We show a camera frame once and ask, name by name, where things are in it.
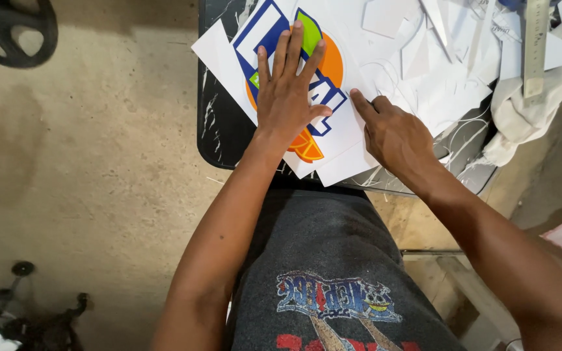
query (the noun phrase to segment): metal ruler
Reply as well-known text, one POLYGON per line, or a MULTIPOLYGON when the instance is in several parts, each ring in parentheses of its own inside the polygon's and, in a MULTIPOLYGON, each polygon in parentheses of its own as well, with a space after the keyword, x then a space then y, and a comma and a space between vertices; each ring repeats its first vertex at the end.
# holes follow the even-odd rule
POLYGON ((528 0, 524 38, 524 107, 543 102, 546 38, 550 26, 550 0, 528 0))

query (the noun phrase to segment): right hand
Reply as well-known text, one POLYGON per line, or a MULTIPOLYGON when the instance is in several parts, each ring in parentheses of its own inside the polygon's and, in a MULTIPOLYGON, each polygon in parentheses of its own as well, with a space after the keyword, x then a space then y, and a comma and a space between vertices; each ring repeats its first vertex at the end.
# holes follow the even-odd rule
POLYGON ((403 111, 385 96, 372 105, 353 89, 350 97, 365 121, 366 148, 383 167, 408 184, 443 166, 433 153, 433 137, 420 119, 403 111))

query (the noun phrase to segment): paper pile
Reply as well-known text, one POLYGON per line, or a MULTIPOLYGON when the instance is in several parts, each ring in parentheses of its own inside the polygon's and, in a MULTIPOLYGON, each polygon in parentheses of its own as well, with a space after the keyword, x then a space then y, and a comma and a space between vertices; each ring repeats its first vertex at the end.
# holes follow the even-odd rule
MULTIPOLYGON (((255 124, 257 48, 266 47, 272 67, 278 37, 294 20, 305 37, 327 41, 309 88, 312 103, 333 115, 312 121, 284 160, 300 178, 317 171, 324 186, 378 166, 365 150, 352 88, 369 100, 387 96, 436 137, 478 108, 498 76, 521 71, 519 16, 497 0, 260 0, 230 42, 218 20, 192 46, 255 124)), ((562 65, 562 39, 549 36, 546 55, 547 69, 562 65)))

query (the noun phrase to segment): orange slice graphic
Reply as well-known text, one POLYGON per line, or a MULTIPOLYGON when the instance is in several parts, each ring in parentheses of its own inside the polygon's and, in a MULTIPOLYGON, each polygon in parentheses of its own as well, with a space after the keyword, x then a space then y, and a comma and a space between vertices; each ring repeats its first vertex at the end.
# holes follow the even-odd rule
POLYGON ((289 152, 296 152, 296 155, 307 163, 313 163, 324 158, 322 151, 318 148, 318 144, 316 144, 314 137, 312 137, 307 128, 303 129, 287 150, 289 152))

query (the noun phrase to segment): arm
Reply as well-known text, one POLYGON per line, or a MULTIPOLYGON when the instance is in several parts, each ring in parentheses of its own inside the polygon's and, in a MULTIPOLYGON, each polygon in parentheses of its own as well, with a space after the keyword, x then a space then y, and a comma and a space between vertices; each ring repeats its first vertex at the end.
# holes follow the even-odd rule
POLYGON ((220 348, 235 276, 246 257, 277 166, 312 119, 332 114, 324 105, 309 107, 307 99, 309 81, 324 56, 325 42, 318 43, 297 76, 302 41, 303 26, 297 21, 291 38, 290 31, 279 38, 272 75, 268 55, 259 48, 259 126, 183 252, 155 333, 156 351, 220 348))
POLYGON ((366 121, 367 148, 433 211, 509 310, 527 350, 562 350, 562 270, 526 234, 472 194, 433 154, 416 117, 386 97, 351 92, 366 121))

